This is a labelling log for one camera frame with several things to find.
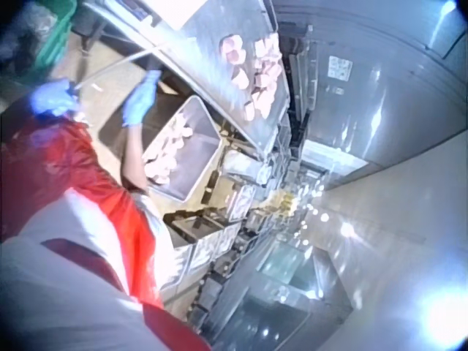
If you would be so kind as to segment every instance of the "gloved hand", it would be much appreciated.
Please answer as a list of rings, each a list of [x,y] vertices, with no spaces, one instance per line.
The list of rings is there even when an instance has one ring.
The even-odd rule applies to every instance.
[[[141,124],[145,114],[156,101],[156,84],[161,71],[148,71],[124,105],[124,127]]]
[[[29,104],[34,115],[50,113],[54,116],[61,116],[68,110],[78,111],[80,106],[67,90],[70,82],[67,79],[56,80],[43,84],[29,97]]]

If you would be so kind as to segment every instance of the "sticker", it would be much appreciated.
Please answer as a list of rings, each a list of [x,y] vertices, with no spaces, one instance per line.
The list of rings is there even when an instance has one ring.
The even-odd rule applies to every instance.
[[[328,77],[347,82],[350,79],[352,61],[330,56],[328,59]]]

